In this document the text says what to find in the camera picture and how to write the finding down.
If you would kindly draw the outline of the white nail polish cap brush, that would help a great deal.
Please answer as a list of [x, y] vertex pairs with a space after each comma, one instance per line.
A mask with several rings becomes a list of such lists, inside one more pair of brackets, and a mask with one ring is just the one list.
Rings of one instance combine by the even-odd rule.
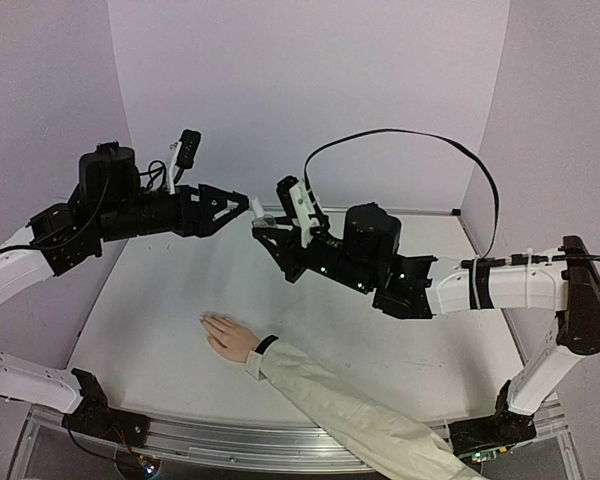
[[264, 209], [257, 197], [252, 197], [249, 199], [250, 201], [250, 210], [255, 219], [263, 218], [265, 213]]

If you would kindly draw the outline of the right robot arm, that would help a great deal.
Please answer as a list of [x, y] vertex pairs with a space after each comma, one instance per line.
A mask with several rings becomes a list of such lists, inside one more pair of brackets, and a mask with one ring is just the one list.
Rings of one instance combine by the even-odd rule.
[[542, 253], [504, 258], [447, 259], [399, 254], [400, 221], [374, 203], [350, 208], [342, 238], [306, 207], [282, 217], [258, 202], [252, 236], [296, 282], [313, 271], [362, 294], [400, 320], [425, 320], [456, 312], [497, 309], [551, 310], [555, 320], [539, 352], [502, 388], [500, 411], [531, 416], [583, 358], [600, 353], [600, 275], [597, 257], [577, 236]]

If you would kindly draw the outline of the forearm in beige sleeve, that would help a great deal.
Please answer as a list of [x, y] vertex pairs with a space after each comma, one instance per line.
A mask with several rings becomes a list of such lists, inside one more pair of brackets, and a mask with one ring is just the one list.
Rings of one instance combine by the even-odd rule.
[[277, 340], [245, 370], [268, 381], [334, 440], [389, 479], [480, 479], [426, 424], [371, 398]]

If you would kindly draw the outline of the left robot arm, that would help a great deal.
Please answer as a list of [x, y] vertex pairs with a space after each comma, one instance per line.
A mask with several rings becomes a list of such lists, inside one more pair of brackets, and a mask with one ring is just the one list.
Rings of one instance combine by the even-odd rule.
[[246, 212], [243, 194], [177, 184], [179, 172], [192, 168], [199, 143], [198, 133], [185, 131], [156, 190], [143, 182], [151, 173], [136, 167], [130, 147], [108, 142], [83, 155], [69, 201], [38, 213], [0, 246], [0, 306], [101, 256], [107, 242], [163, 233], [208, 238]]

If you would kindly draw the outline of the person's bare hand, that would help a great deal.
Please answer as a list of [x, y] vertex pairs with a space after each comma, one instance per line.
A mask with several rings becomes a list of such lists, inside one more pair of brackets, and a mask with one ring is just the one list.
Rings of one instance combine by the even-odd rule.
[[222, 358], [244, 364], [249, 353], [255, 351], [261, 340], [248, 328], [223, 316], [204, 316], [201, 324], [207, 332], [207, 341]]

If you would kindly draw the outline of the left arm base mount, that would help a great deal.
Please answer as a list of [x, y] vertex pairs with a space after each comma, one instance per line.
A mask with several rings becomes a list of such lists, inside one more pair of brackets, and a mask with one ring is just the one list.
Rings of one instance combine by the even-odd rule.
[[73, 368], [71, 374], [79, 385], [80, 403], [75, 410], [63, 415], [62, 426], [65, 429], [119, 442], [129, 448], [145, 445], [150, 424], [146, 415], [111, 407], [94, 374], [78, 368]]

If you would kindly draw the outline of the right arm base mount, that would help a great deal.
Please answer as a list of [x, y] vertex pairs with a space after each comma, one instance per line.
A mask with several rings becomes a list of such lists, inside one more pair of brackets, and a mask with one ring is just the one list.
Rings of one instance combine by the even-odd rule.
[[457, 457], [511, 447], [536, 437], [534, 416], [509, 410], [507, 394], [510, 385], [508, 380], [501, 388], [491, 415], [455, 421], [448, 426], [453, 453]]

